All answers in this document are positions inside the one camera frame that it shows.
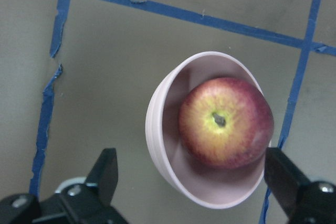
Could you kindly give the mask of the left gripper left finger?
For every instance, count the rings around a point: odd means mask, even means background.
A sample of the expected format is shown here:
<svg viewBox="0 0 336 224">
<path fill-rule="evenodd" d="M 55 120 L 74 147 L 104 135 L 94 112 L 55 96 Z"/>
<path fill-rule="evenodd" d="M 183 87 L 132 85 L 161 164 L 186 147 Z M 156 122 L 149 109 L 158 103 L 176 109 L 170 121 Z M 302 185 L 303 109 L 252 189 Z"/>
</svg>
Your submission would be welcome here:
<svg viewBox="0 0 336 224">
<path fill-rule="evenodd" d="M 84 179 L 64 181 L 44 201 L 29 193 L 1 200 L 1 223 L 125 223 L 111 206 L 118 183 L 115 148 L 105 148 Z"/>
</svg>

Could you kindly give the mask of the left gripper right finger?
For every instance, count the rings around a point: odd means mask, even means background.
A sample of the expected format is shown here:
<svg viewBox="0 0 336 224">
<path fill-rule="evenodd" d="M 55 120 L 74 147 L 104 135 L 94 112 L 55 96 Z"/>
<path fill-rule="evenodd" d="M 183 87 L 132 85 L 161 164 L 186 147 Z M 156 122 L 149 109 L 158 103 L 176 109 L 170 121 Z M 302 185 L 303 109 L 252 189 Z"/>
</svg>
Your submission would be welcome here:
<svg viewBox="0 0 336 224">
<path fill-rule="evenodd" d="M 335 184 L 311 181 L 277 147 L 265 154 L 264 179 L 287 223 L 335 223 Z"/>
</svg>

